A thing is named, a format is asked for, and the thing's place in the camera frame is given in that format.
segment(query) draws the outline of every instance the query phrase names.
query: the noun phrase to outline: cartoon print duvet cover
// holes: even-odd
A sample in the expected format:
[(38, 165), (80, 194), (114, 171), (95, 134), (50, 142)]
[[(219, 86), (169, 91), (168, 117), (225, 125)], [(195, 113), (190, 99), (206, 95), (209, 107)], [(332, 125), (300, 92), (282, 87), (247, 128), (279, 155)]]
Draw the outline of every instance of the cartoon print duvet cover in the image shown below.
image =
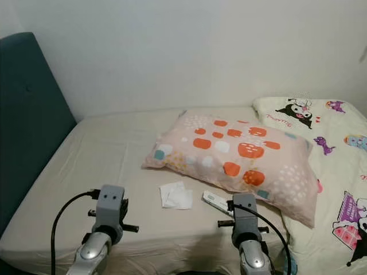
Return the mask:
[(306, 138), (320, 181), (315, 228), (283, 215), (298, 275), (367, 274), (367, 119), (339, 100), (265, 97), (253, 107), (266, 126)]

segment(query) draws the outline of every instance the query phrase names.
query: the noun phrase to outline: purple cartoon character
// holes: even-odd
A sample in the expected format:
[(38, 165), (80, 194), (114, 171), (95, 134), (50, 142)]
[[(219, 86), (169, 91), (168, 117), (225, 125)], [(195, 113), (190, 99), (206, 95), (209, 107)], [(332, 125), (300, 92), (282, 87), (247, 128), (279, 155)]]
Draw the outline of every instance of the purple cartoon character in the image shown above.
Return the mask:
[(320, 146), (322, 146), (322, 148), (323, 148), (323, 154), (325, 155), (325, 156), (327, 156), (327, 154), (330, 154), (332, 151), (333, 151), (333, 149), (335, 149), (335, 146), (333, 146), (333, 147), (329, 147), (329, 146), (327, 146), (327, 144), (326, 144), (326, 139), (325, 138), (323, 138), (323, 137), (321, 137), (321, 136), (318, 136), (316, 139), (314, 139), (315, 141), (316, 141), (316, 143), (317, 143), (317, 145), (320, 145)]
[(341, 112), (341, 113), (345, 113), (344, 110), (342, 109), (342, 104), (344, 102), (341, 102), (341, 101), (328, 101), (326, 103), (326, 106), (329, 108), (329, 109), (333, 109), (337, 112)]

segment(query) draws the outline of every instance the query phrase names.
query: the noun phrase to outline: beige bed sheet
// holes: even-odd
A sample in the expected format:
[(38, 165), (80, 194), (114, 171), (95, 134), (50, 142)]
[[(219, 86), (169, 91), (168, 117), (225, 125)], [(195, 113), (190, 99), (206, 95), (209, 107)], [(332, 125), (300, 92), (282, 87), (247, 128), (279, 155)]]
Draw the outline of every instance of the beige bed sheet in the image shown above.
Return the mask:
[[(252, 108), (196, 108), (228, 119), (256, 120)], [(201, 200), (204, 190), (231, 198), (224, 190), (169, 170), (144, 170), (141, 164), (160, 132), (166, 131), (182, 109), (120, 113), (84, 119), (64, 140), (35, 181), (0, 239), (0, 257), (34, 274), (50, 272), (50, 232), (62, 205), (72, 196), (104, 184), (126, 189), (129, 209), (125, 222), (139, 233), (125, 232), (112, 248), (105, 274), (176, 274), (187, 270), (239, 273), (239, 255), (231, 228), (217, 228), (228, 216)], [(193, 190), (190, 210), (163, 209), (159, 186), (182, 180)], [(96, 201), (72, 203), (56, 231), (57, 274), (65, 274), (94, 218)], [(286, 235), (277, 209), (259, 203), (260, 214)], [(264, 235), (273, 260), (282, 244), (275, 233)]]

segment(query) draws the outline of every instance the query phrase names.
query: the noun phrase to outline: black cable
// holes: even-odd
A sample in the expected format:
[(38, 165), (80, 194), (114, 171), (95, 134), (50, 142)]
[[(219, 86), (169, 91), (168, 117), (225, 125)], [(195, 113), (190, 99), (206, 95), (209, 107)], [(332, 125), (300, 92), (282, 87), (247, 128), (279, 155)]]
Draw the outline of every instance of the black cable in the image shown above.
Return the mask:
[(58, 219), (60, 219), (62, 213), (64, 210), (75, 200), (84, 197), (84, 196), (91, 196), (92, 199), (98, 199), (100, 190), (94, 189), (92, 191), (84, 192), (79, 195), (76, 195), (75, 197), (71, 198), (64, 206), (60, 209), (60, 211), (57, 213), (57, 216), (53, 222), (52, 225), (52, 231), (51, 231), (51, 275), (56, 274), (56, 256), (55, 256), (55, 232), (56, 232), (56, 226)]
[(279, 236), (280, 240), (282, 241), (283, 246), (284, 246), (284, 249), (286, 250), (286, 254), (287, 254), (287, 267), (288, 267), (287, 275), (291, 275), (291, 272), (292, 272), (291, 254), (289, 252), (289, 249), (288, 249), (288, 245), (287, 245), (286, 240), (283, 238), (282, 234), (275, 227), (275, 225), (273, 225), (267, 218), (265, 218), (264, 216), (260, 215), (259, 213), (255, 212), (255, 211), (251, 210), (250, 208), (244, 207), (242, 205), (236, 205), (236, 204), (233, 204), (233, 207), (238, 208), (238, 209), (241, 209), (241, 210), (244, 210), (244, 211), (247, 211), (247, 212), (251, 213), (252, 215), (257, 216), (258, 218), (260, 218), (264, 222), (266, 222), (271, 228), (274, 229), (275, 233)]

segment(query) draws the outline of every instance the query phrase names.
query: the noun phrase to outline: upholstered headboard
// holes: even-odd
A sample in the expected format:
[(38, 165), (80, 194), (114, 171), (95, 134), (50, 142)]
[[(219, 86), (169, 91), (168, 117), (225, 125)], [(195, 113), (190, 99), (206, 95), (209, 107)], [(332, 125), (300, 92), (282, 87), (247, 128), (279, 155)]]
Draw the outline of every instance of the upholstered headboard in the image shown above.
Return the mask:
[(33, 33), (0, 40), (0, 91), (1, 237), (76, 122)]

